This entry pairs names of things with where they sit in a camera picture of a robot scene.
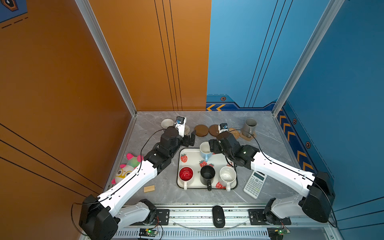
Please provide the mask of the light blue mug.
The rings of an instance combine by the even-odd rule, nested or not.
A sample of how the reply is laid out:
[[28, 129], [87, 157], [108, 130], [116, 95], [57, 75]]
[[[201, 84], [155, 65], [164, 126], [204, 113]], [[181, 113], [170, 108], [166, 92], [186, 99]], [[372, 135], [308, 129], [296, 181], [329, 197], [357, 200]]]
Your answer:
[[213, 153], [211, 152], [209, 142], [203, 142], [200, 144], [200, 154], [201, 154], [201, 157], [203, 158], [203, 160], [205, 162], [208, 162], [208, 160], [213, 155]]

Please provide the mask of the grey mug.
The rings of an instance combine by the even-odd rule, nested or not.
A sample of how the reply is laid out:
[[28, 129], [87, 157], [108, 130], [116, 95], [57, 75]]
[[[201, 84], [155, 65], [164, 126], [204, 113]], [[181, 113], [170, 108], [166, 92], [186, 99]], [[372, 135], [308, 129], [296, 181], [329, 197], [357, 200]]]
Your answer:
[[246, 138], [252, 138], [255, 132], [255, 128], [257, 126], [257, 121], [252, 118], [248, 118], [245, 120], [245, 123], [242, 127], [242, 134]]

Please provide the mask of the cork paw print coaster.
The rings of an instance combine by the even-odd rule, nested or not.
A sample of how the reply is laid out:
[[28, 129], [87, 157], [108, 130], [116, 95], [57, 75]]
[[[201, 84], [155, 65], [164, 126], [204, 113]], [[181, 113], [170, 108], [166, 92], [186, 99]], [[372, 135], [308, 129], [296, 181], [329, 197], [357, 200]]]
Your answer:
[[247, 137], [243, 134], [243, 132], [240, 132], [240, 137], [249, 142], [254, 140], [256, 136], [257, 136], [256, 133], [253, 133], [251, 137]]

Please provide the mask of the red inside white mug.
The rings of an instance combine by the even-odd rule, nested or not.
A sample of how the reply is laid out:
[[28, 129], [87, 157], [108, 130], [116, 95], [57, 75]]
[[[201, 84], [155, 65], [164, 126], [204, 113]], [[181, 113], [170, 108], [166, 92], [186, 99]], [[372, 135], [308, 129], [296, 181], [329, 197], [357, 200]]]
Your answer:
[[189, 182], [194, 177], [194, 170], [190, 167], [183, 167], [179, 170], [178, 177], [183, 183], [183, 188], [186, 191], [188, 189]]

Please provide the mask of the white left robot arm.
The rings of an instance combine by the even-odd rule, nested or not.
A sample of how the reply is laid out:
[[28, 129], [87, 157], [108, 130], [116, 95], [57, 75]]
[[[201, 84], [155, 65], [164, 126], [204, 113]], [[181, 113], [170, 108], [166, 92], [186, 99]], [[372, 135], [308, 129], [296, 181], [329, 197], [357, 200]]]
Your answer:
[[139, 167], [99, 196], [84, 199], [76, 229], [92, 240], [110, 240], [120, 228], [137, 222], [151, 223], [156, 207], [149, 200], [143, 199], [128, 208], [124, 204], [172, 162], [181, 146], [193, 146], [195, 139], [196, 131], [181, 136], [174, 127], [164, 129], [160, 142], [144, 156]]

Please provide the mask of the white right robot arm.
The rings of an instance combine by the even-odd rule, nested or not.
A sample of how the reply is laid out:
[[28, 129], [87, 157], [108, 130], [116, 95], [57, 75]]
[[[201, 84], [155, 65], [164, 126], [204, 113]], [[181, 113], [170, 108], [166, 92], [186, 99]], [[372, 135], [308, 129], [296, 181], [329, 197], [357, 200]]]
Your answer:
[[321, 171], [314, 174], [294, 168], [256, 147], [241, 145], [230, 132], [222, 132], [216, 139], [209, 140], [209, 146], [211, 152], [223, 154], [237, 166], [266, 174], [296, 191], [295, 196], [269, 200], [263, 210], [263, 217], [269, 225], [299, 216], [327, 223], [334, 215], [336, 194], [329, 174]]

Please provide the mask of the woven rattan round coaster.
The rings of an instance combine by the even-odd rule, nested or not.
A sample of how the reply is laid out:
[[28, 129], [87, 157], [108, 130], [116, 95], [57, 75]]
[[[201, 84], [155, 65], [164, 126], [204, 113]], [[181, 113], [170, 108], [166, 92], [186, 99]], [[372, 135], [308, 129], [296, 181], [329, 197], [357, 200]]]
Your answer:
[[236, 140], [240, 137], [239, 130], [236, 130], [234, 128], [229, 128], [229, 132], [235, 137]]

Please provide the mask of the scratched brown round coaster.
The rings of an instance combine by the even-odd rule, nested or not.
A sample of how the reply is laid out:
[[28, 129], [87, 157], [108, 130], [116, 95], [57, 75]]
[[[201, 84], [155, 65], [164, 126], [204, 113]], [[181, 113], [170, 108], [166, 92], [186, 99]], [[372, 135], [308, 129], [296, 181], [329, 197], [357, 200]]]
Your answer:
[[213, 137], [217, 137], [219, 135], [219, 125], [211, 125], [209, 127], [209, 134]]

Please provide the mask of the plain brown round coaster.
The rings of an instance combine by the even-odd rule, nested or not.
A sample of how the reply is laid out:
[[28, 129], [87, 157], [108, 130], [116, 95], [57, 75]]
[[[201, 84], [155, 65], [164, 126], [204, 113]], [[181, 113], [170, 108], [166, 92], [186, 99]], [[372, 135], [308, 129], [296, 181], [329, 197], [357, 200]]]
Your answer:
[[205, 137], [209, 133], [209, 128], [206, 125], [197, 125], [194, 131], [196, 132], [196, 136]]

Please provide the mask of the white strawberry serving tray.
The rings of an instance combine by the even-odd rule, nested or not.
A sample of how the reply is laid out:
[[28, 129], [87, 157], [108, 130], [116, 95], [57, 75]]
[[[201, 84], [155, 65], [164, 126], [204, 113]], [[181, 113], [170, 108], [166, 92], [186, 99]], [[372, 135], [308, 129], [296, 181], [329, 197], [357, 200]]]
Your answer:
[[223, 154], [205, 155], [197, 148], [182, 149], [179, 156], [177, 184], [184, 190], [226, 190], [237, 186], [235, 164]]

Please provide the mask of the black mug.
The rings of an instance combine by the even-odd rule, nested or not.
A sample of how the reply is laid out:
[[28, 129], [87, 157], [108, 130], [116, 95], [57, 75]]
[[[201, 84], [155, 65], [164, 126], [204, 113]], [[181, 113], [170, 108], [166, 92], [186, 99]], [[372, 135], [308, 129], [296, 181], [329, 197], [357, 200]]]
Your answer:
[[212, 166], [204, 166], [201, 168], [201, 183], [207, 188], [208, 191], [212, 190], [212, 182], [216, 175], [216, 171]]

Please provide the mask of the white scientific calculator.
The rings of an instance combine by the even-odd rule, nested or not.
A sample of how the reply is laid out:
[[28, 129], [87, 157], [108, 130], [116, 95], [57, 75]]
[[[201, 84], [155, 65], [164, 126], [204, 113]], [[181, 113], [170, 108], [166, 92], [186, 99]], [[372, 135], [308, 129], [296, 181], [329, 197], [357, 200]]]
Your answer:
[[266, 179], [266, 174], [263, 174], [259, 171], [253, 171], [246, 185], [244, 186], [243, 191], [250, 197], [257, 199]]

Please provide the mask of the white pink plush toy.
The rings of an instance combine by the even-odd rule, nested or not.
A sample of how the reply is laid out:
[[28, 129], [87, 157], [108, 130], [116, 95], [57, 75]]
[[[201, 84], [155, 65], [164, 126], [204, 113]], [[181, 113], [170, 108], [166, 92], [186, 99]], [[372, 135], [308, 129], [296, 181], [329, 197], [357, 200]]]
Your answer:
[[134, 156], [133, 154], [127, 154], [127, 163], [126, 164], [121, 164], [115, 178], [112, 179], [111, 184], [116, 185], [119, 182], [121, 182], [125, 177], [127, 177], [136, 167], [138, 167], [142, 160], [143, 156]]

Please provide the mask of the small wooden block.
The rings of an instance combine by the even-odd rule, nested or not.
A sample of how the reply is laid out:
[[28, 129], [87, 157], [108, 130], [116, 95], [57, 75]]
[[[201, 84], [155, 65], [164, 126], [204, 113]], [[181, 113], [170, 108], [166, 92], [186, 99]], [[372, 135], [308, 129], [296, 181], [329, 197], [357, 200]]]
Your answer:
[[144, 193], [154, 192], [155, 190], [156, 190], [155, 185], [145, 186], [145, 187], [143, 188], [143, 192], [144, 192]]

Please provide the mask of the black computer mouse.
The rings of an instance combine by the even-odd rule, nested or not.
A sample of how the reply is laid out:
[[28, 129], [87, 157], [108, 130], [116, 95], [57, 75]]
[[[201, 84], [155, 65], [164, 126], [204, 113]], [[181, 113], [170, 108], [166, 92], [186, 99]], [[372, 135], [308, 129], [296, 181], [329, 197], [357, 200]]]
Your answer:
[[223, 228], [226, 224], [224, 210], [221, 206], [212, 208], [213, 224], [216, 228]]

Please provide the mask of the green circuit board left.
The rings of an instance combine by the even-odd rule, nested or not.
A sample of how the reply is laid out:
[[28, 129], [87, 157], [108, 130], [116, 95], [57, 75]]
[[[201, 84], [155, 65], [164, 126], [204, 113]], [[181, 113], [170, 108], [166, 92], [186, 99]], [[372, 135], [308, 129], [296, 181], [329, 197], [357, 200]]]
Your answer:
[[139, 239], [155, 239], [159, 235], [158, 230], [154, 229], [140, 229], [138, 237]]

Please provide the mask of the circuit board right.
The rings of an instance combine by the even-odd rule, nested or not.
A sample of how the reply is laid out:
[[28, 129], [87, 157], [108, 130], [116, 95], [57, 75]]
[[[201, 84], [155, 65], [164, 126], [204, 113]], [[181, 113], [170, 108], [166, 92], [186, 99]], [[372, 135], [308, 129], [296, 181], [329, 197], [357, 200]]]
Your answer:
[[269, 235], [271, 240], [283, 240], [285, 235], [291, 233], [291, 231], [289, 229], [286, 229], [286, 228], [285, 229], [268, 228], [267, 230], [268, 230], [268, 235]]

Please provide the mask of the aluminium front rail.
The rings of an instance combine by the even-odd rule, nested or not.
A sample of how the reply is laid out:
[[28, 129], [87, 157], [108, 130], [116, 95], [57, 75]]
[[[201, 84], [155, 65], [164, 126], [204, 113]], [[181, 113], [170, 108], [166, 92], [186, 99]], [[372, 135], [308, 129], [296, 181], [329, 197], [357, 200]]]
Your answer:
[[[191, 229], [214, 228], [212, 208], [214, 205], [157, 205], [157, 209], [169, 209], [169, 224], [163, 227], [182, 227]], [[262, 209], [261, 205], [224, 205], [225, 228], [251, 228], [251, 227], [330, 227], [329, 223], [319, 223], [309, 217], [293, 216], [291, 225], [251, 225], [248, 210]], [[143, 204], [138, 203], [131, 206], [123, 206], [113, 219], [118, 220], [118, 229], [128, 228], [134, 223], [151, 222], [156, 212]]]

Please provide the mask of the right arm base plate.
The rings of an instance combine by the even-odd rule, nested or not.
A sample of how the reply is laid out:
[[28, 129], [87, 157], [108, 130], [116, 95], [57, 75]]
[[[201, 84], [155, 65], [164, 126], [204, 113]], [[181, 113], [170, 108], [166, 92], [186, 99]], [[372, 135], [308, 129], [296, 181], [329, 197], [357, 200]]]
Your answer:
[[251, 225], [291, 225], [289, 217], [279, 219], [272, 212], [264, 213], [262, 209], [249, 209], [249, 219]]

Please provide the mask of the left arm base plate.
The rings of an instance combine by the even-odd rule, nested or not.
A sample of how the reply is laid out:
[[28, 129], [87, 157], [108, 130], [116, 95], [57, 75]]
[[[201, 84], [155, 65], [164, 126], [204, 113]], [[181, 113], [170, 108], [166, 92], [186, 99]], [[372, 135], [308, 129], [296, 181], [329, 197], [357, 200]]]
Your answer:
[[157, 209], [156, 210], [156, 216], [151, 222], [138, 222], [132, 224], [132, 226], [145, 226], [145, 225], [150, 225], [154, 226], [158, 223], [158, 220], [160, 221], [160, 224], [162, 226], [167, 226], [169, 224], [169, 219], [170, 219], [170, 210], [169, 209]]

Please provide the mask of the aluminium corner post left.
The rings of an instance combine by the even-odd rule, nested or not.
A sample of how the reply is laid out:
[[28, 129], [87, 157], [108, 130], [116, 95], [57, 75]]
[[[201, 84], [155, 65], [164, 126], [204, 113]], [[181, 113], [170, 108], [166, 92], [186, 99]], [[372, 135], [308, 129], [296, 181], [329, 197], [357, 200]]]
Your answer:
[[118, 65], [114, 59], [114, 56], [110, 50], [107, 40], [103, 34], [103, 31], [99, 25], [96, 15], [91, 7], [89, 1], [86, 0], [75, 0], [83, 19], [85, 20], [88, 29], [101, 53], [106, 66], [108, 67], [111, 76], [113, 77], [115, 84], [133, 117], [137, 115], [137, 109], [128, 91], [127, 85], [122, 77], [122, 74], [118, 68]]

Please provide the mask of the aluminium corner post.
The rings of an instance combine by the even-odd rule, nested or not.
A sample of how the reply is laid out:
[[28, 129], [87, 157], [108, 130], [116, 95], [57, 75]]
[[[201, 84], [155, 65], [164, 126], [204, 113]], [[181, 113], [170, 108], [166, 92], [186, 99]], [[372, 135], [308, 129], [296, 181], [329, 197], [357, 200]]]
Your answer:
[[75, 0], [83, 19], [85, 20], [88, 29], [101, 53], [106, 66], [108, 67], [111, 76], [113, 77], [115, 84], [133, 117], [137, 115], [137, 109], [128, 91], [127, 85], [122, 77], [122, 74], [118, 68], [118, 65], [114, 59], [114, 56], [110, 50], [107, 40], [103, 34], [103, 31], [99, 25], [96, 15], [91, 7], [89, 1], [86, 0]]
[[272, 110], [274, 117], [277, 117], [282, 109], [344, 2], [344, 0], [329, 1]]

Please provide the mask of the aluminium corner post right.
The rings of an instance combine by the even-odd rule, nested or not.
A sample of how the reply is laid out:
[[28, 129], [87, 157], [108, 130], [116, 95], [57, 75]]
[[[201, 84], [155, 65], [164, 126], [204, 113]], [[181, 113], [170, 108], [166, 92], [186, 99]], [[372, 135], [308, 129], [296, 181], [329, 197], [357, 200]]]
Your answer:
[[344, 0], [329, 1], [272, 110], [274, 117], [277, 117], [282, 109], [344, 2]]

